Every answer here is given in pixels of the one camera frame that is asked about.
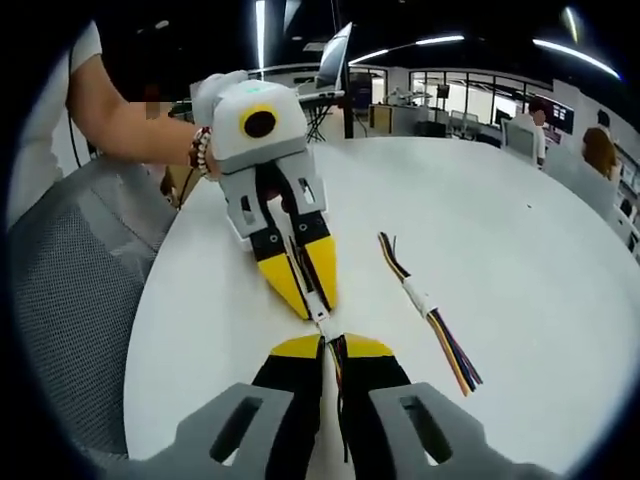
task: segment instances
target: monitor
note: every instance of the monitor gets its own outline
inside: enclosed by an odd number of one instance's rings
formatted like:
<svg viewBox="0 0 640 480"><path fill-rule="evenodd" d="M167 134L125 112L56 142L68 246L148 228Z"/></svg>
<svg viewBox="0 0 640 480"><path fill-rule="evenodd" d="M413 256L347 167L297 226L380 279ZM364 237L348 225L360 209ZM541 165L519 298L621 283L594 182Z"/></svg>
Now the monitor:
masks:
<svg viewBox="0 0 640 480"><path fill-rule="evenodd" d="M538 95L547 106L547 123L552 127L573 135L573 109L550 98Z"/></svg>
<svg viewBox="0 0 640 480"><path fill-rule="evenodd" d="M438 85L437 98L449 98L449 89L450 89L449 85L446 85L446 84Z"/></svg>
<svg viewBox="0 0 640 480"><path fill-rule="evenodd" d="M508 121L508 120L511 120L512 117L507 112L504 112L504 111L500 110L499 108L496 108L496 118L493 121L493 123L497 123L498 125L501 126L503 118Z"/></svg>
<svg viewBox="0 0 640 480"><path fill-rule="evenodd" d="M316 76L316 88L333 86L338 90L340 73L347 54L347 45L351 35L351 23L340 30L327 42L320 60L320 70Z"/></svg>

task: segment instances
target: white connector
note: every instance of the white connector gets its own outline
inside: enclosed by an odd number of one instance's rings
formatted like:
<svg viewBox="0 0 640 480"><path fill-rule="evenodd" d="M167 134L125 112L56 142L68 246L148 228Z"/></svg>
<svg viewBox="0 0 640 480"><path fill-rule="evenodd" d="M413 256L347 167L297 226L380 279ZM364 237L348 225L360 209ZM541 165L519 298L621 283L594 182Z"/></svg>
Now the white connector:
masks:
<svg viewBox="0 0 640 480"><path fill-rule="evenodd" d="M335 318L331 318L322 300L316 292L309 292L305 295L307 307L311 312L311 320L316 324L326 343L335 340L343 334Z"/></svg>

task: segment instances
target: colorful wire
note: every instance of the colorful wire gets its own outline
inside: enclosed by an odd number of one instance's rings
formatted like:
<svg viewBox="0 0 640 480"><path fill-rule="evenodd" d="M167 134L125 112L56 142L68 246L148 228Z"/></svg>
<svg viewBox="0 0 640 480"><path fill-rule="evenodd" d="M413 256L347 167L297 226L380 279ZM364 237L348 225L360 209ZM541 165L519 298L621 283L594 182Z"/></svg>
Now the colorful wire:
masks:
<svg viewBox="0 0 640 480"><path fill-rule="evenodd" d="M396 259L395 237L393 245L389 241L387 234L384 232L380 232L378 234L378 240L380 242L385 261L396 277L398 277L398 280L404 283L411 274L405 270ZM460 348L458 342L456 342L437 308L428 312L426 320L436 334L436 338L442 347L445 357L451 366L451 370L456 377L463 395L467 396L470 392L475 391L478 384L483 383L480 375L462 348Z"/></svg>
<svg viewBox="0 0 640 480"><path fill-rule="evenodd" d="M338 384L338 398L337 398L337 411L338 411L338 426L340 427L340 435L342 436L342 446L344 450L344 462L349 461L349 448L347 445L347 437L344 433L344 423L342 420L342 407L343 407L343 395L342 395L342 373L344 371L344 359L347 355L346 339L344 335L329 342L329 351L333 356L333 362L336 367L336 383Z"/></svg>

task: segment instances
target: yellow wire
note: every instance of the yellow wire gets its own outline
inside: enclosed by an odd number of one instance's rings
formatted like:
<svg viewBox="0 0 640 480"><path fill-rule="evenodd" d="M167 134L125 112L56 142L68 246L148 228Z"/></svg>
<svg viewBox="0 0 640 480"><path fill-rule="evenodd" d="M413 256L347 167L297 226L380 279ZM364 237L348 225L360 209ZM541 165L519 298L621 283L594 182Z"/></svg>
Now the yellow wire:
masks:
<svg viewBox="0 0 640 480"><path fill-rule="evenodd" d="M394 271L396 276L400 279L400 281L402 281L404 279L404 275L400 272L400 270L397 269L397 267L389 257L389 253L387 252L387 248L384 244L384 240L382 240L382 235L378 234L378 240L380 241L380 246L382 247L382 254L384 255L385 260L387 261L391 269Z"/></svg>
<svg viewBox="0 0 640 480"><path fill-rule="evenodd" d="M331 352L331 356L333 357L333 363L336 366L336 373L338 374L338 378L340 379L340 382L342 382L342 370L340 370L340 364L338 363L336 352L333 351L333 345L331 345L331 348L329 348L329 351Z"/></svg>
<svg viewBox="0 0 640 480"><path fill-rule="evenodd" d="M429 323L431 324L431 327L435 330L436 337L438 337L440 345L442 346L442 348L445 351L445 355L447 356L447 359L449 360L449 364L451 365L451 368L453 369L453 373L456 376L456 379L458 380L458 384L460 385L460 388L462 389L462 393L466 397L469 394L469 391L470 391L469 385L467 384L467 381L465 380L464 375L462 375L462 371L460 370L460 366L458 365L458 362L456 361L455 355L453 355L453 351L451 350L451 346L449 345L449 342L447 342L446 336L444 335L444 332L442 331L442 328L440 327L440 325L438 324L436 319L433 317L433 315L431 315L431 313L429 313L429 314L427 314L427 317L428 317Z"/></svg>
<svg viewBox="0 0 640 480"><path fill-rule="evenodd" d="M400 272L400 270L398 270L398 268L395 266L395 264L393 263L393 261L389 257L389 252L387 251L387 247L385 245L384 240L382 239L382 235L381 234L378 234L378 240L380 241L380 246L382 247L382 254L384 255L384 258L385 258L386 262L389 264L389 266L391 267L393 272L396 274L398 279L400 279L400 281L403 281L405 277ZM431 324L431 327L434 329L436 337L438 338L438 342L440 342L440 346L444 350L444 354L447 357L447 361L449 362L449 365L451 366L451 369L453 370L453 374L455 375L456 380L458 381L458 385L460 385L460 389L462 390L462 394L466 397L470 392L469 385L467 384L467 381L465 380L464 376L462 375L462 371L460 370L460 366L458 365L458 362L456 361L456 357L453 354L453 351L451 350L451 346L449 345L449 342L447 342L447 338L444 335L444 332L442 331L442 328L440 327L440 325L438 324L436 319L433 317L433 315L431 315L431 313L427 314L427 321Z"/></svg>

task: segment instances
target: wire bundle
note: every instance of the wire bundle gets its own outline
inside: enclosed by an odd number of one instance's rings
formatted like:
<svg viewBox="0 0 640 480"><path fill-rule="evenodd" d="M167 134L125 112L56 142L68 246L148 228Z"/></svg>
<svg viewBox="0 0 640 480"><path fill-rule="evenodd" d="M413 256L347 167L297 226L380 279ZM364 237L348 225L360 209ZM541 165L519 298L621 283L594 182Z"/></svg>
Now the wire bundle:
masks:
<svg viewBox="0 0 640 480"><path fill-rule="evenodd" d="M347 341L344 335L329 342L329 351L333 356L333 362L336 367L336 383L338 384L338 425L340 427L340 435L342 436L342 446L344 448L344 462L349 461L349 448L347 447L347 439L344 434L342 423L342 372L344 368L344 359L347 357Z"/></svg>
<svg viewBox="0 0 640 480"><path fill-rule="evenodd" d="M435 332L436 337L440 342L440 346L442 347L442 350L447 357L447 361L449 362L449 365L451 366L451 369L456 376L458 385L460 385L462 394L466 397L470 392L475 391L478 384L483 383L480 375L478 374L475 367L473 366L467 355L464 353L462 348L460 348L458 342L456 342L455 338L453 338L453 335L447 328L447 325L444 323L444 320L440 315L440 312L438 312L438 309L428 308L425 306L425 302L423 300L416 298L417 295L415 295L414 293L413 286L408 281L409 277L411 277L411 274L407 270L405 270L402 265L400 265L396 260L395 238L393 246L389 241L389 237L384 232L380 232L378 234L378 240L380 241L382 253L387 264L389 264L393 273L398 277L400 282L403 284L403 287L405 287L405 290L409 294L416 308L420 310L422 316L429 322L431 328L433 328L433 331Z"/></svg>

